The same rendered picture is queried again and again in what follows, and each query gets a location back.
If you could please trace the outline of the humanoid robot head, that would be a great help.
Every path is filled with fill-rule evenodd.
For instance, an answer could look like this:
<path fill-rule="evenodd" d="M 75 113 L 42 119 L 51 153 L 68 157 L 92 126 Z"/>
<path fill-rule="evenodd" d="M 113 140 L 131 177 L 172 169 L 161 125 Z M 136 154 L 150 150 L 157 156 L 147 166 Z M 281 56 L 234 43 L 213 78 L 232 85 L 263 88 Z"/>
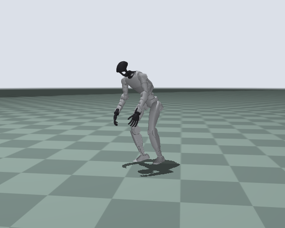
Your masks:
<path fill-rule="evenodd" d="M 125 62 L 125 61 L 122 61 L 120 62 L 118 65 L 117 65 L 117 68 L 116 68 L 116 72 L 119 72 L 121 75 L 123 75 L 124 77 L 128 77 L 129 79 L 131 79 L 134 75 L 134 73 L 136 73 L 136 71 L 127 71 L 127 66 L 128 66 L 128 63 Z M 125 74 L 123 74 L 122 72 L 126 72 Z M 131 74 L 133 74 L 131 76 Z"/>

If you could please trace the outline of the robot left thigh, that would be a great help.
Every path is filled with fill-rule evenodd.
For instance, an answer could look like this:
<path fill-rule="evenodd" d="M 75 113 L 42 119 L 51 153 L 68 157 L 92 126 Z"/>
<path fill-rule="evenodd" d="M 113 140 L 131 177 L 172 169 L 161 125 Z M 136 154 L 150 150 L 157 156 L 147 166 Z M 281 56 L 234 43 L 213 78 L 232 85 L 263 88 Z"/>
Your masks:
<path fill-rule="evenodd" d="M 157 120 L 159 118 L 160 112 L 163 110 L 163 106 L 161 102 L 155 101 L 153 102 L 151 108 L 150 108 L 150 113 L 149 113 L 149 124 L 148 124 L 148 135 L 152 133 L 154 130 Z M 152 133 L 153 135 L 153 133 Z"/>

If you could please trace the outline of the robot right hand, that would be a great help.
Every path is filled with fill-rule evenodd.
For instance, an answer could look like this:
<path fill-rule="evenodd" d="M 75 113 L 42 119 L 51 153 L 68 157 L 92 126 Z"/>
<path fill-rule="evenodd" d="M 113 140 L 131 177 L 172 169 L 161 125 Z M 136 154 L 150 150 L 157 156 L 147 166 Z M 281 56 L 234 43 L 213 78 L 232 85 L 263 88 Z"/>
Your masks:
<path fill-rule="evenodd" d="M 114 112 L 114 124 L 117 126 L 118 122 L 116 122 L 117 116 L 119 115 L 119 109 L 117 108 L 116 111 Z"/>

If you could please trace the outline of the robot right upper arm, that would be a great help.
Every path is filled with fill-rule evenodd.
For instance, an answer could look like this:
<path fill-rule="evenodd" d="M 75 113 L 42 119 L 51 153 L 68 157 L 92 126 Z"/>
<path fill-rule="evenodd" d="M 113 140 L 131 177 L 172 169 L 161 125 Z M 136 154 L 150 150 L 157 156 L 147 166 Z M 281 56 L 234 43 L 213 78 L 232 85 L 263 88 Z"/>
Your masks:
<path fill-rule="evenodd" d="M 129 99 L 129 96 L 128 96 L 128 84 L 125 81 L 125 77 L 122 78 L 121 83 L 122 83 L 122 90 L 123 90 L 123 94 L 121 96 L 121 99 L 128 100 Z"/>

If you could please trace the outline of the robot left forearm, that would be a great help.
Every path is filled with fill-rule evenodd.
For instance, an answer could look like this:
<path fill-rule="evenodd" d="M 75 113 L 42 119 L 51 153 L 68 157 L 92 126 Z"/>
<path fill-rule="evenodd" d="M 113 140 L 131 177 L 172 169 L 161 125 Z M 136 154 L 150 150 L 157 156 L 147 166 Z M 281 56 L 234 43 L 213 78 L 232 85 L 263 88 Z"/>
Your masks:
<path fill-rule="evenodd" d="M 137 111 L 138 112 L 141 113 L 143 106 L 146 103 L 147 99 L 148 99 L 148 92 L 144 91 L 142 94 L 142 97 L 140 98 L 139 104 L 137 105 L 137 108 L 138 108 Z"/>

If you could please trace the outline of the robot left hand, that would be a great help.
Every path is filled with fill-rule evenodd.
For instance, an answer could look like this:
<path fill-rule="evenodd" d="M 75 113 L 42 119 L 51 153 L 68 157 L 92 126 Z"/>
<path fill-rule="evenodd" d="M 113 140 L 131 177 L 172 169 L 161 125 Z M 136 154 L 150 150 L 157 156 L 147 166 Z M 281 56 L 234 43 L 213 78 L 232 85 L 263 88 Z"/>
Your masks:
<path fill-rule="evenodd" d="M 136 127 L 136 126 L 137 126 L 138 121 L 139 121 L 139 115 L 141 114 L 140 112 L 137 111 L 137 109 L 138 109 L 138 108 L 136 108 L 134 114 L 128 118 L 128 120 L 129 120 L 129 119 L 132 117 L 131 121 L 128 123 L 128 124 L 130 124 L 130 123 L 132 122 L 132 120 L 133 120 L 133 122 L 132 122 L 132 124 L 134 123 L 133 126 L 132 126 L 132 124 L 130 125 L 130 126 L 132 126 L 132 127 Z M 136 125 L 135 125 L 135 124 L 136 124 Z M 134 125 L 135 125 L 135 126 L 134 126 Z"/>

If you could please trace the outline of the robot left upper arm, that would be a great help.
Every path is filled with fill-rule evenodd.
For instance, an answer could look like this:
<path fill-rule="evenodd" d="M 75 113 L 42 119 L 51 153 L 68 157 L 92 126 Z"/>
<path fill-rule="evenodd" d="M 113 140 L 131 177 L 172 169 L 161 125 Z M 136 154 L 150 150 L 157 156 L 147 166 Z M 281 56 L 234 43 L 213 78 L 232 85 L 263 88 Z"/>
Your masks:
<path fill-rule="evenodd" d="M 147 91 L 148 92 L 148 84 L 147 84 L 147 75 L 144 74 L 144 73 L 139 73 L 138 74 L 138 79 L 140 80 L 141 82 L 141 87 L 143 89 L 143 92 L 144 91 Z M 140 96 L 142 97 L 143 96 L 143 92 L 141 92 Z M 148 92 L 149 93 L 149 92 Z"/>

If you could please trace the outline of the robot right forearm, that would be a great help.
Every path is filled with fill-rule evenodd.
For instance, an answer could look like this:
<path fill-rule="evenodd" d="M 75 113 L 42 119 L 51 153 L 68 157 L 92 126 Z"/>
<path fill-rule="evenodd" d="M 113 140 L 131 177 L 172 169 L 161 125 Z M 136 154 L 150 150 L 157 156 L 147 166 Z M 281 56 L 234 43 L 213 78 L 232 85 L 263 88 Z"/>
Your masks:
<path fill-rule="evenodd" d="M 118 104 L 118 106 L 117 106 L 117 108 L 119 109 L 119 113 L 120 113 L 120 111 L 122 110 L 124 104 L 125 104 L 125 101 L 120 98 L 119 104 Z M 117 108 L 116 108 L 116 109 L 117 109 Z M 115 109 L 115 111 L 116 111 L 116 109 Z"/>

